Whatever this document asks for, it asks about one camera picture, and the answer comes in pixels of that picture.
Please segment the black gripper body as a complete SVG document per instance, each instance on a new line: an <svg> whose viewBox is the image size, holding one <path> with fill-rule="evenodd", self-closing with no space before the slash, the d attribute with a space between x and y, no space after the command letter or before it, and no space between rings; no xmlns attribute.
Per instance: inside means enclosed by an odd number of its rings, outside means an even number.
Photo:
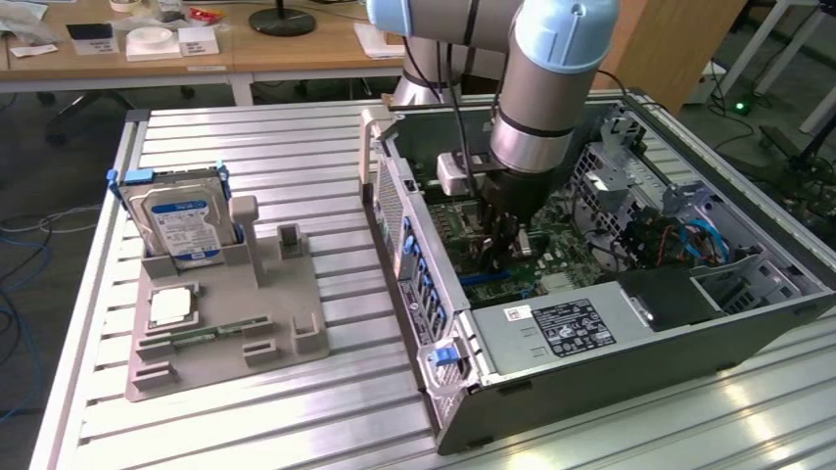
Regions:
<svg viewBox="0 0 836 470"><path fill-rule="evenodd" d="M502 224L530 225L547 202L552 184L552 170L540 173L511 169L490 171L482 188L488 230Z"/></svg>

